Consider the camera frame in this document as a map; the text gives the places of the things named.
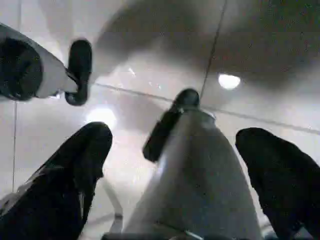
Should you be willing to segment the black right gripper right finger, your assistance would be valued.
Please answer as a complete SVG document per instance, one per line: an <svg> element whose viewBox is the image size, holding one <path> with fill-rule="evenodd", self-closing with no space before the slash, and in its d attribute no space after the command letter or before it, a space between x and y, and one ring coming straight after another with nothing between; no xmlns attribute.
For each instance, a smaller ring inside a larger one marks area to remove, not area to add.
<svg viewBox="0 0 320 240"><path fill-rule="evenodd" d="M320 167L295 144L258 127L236 133L235 146L276 236L305 229L320 238Z"/></svg>

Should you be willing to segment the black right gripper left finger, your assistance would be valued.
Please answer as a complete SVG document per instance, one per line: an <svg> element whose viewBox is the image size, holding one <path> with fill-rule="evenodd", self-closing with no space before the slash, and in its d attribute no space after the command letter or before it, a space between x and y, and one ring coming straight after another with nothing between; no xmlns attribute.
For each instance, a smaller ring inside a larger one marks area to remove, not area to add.
<svg viewBox="0 0 320 240"><path fill-rule="evenodd" d="M84 125L14 193L0 201L3 240L76 240L88 220L113 135Z"/></svg>

